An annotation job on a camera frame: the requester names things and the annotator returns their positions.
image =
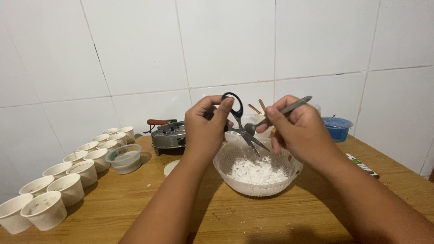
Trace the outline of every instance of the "spoon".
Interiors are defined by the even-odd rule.
[[[295,101],[294,103],[290,104],[289,106],[285,107],[284,109],[282,109],[280,112],[282,114],[286,114],[289,112],[292,112],[294,109],[300,107],[303,104],[306,104],[308,101],[310,101],[310,99],[312,99],[312,96],[305,96],[302,99]],[[247,123],[244,125],[244,130],[251,134],[251,135],[255,135],[255,131],[256,131],[256,127],[263,125],[265,123],[268,123],[269,120],[266,117],[265,119],[263,119],[261,122],[257,123],[256,125],[252,124],[252,123]]]

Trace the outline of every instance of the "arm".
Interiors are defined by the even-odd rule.
[[[188,144],[178,165],[127,230],[120,244],[185,243],[199,184],[224,138],[233,98],[207,96],[185,113]],[[204,115],[215,113],[210,121]]]
[[[434,243],[434,224],[351,162],[335,146],[315,108],[303,105],[288,118],[279,112],[296,100],[288,95],[266,109],[277,129],[273,150],[288,149],[332,184],[350,216],[351,234],[364,243]]]

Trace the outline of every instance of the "clear glass bowl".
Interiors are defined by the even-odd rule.
[[[265,115],[261,114],[246,114],[241,116],[241,125],[244,126],[247,123],[257,124],[261,122],[263,119],[265,119]],[[233,128],[238,128],[238,123],[236,121],[233,122]],[[258,134],[255,133],[255,138],[268,138],[271,134],[271,130],[274,128],[274,126],[270,126],[266,131]],[[236,133],[235,131],[228,131],[224,133],[224,137],[228,142],[231,142],[233,140],[237,140],[242,138],[240,134]]]
[[[271,139],[259,138],[267,148],[272,149]],[[232,165],[239,159],[248,159],[251,161],[257,160],[255,152],[247,145],[244,139],[238,139],[226,143],[222,146],[213,160],[214,167],[221,175],[224,181],[234,190],[241,194],[254,197],[266,197],[275,195],[283,191],[291,182],[300,174],[303,169],[303,164],[291,157],[288,150],[282,149],[282,152],[278,155],[272,151],[267,152],[262,147],[255,145],[256,150],[262,157],[268,156],[273,168],[279,169],[283,167],[284,172],[288,175],[288,179],[268,185],[253,185],[243,183],[230,178],[228,175],[232,174]]]

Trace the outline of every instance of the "clear plastic container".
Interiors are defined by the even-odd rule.
[[[105,156],[118,174],[128,174],[141,166],[140,160],[141,146],[138,144],[125,145],[116,148]]]
[[[271,139],[259,138],[258,140],[266,147],[271,148]],[[266,151],[258,145],[255,145],[255,147],[262,157],[267,156],[270,158],[270,163],[272,167],[283,167],[284,172],[287,174],[288,178],[284,181],[267,185],[253,185],[239,182],[230,178],[228,175],[232,174],[232,165],[237,160],[249,159],[251,161],[255,161],[257,159],[255,152],[247,145],[247,143],[243,139],[234,140],[222,146],[220,151],[215,156],[213,164],[217,172],[219,172],[221,177],[224,179],[224,181],[232,189],[236,190],[239,193],[255,197],[266,197],[275,195],[287,188],[303,169],[303,164],[297,161],[295,158],[291,158],[290,161],[288,160],[291,154],[285,149],[282,149],[282,152],[276,155],[273,152]]]
[[[265,119],[265,115],[261,114],[246,114],[241,117],[241,124],[244,126],[247,123],[257,124],[261,122],[263,119]],[[238,123],[236,121],[233,122],[233,128],[238,128]],[[255,138],[268,138],[271,134],[271,130],[274,128],[274,126],[269,127],[266,131],[263,133],[256,133],[254,137]],[[228,142],[231,142],[233,140],[237,140],[242,138],[242,136],[234,131],[228,131],[224,133],[224,137]]]
[[[343,142],[347,139],[348,131],[353,123],[347,119],[335,117],[323,117],[327,130],[334,142]]]

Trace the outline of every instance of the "scissors handle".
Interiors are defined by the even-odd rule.
[[[235,93],[233,92],[226,92],[225,94],[223,94],[223,96],[221,96],[221,100],[223,101],[225,98],[227,98],[227,95],[232,95],[234,96],[238,102],[240,103],[240,109],[238,111],[235,111],[234,109],[230,109],[230,112],[232,113],[232,115],[237,119],[240,119],[241,116],[243,116],[243,104],[241,103],[241,99],[235,95]]]

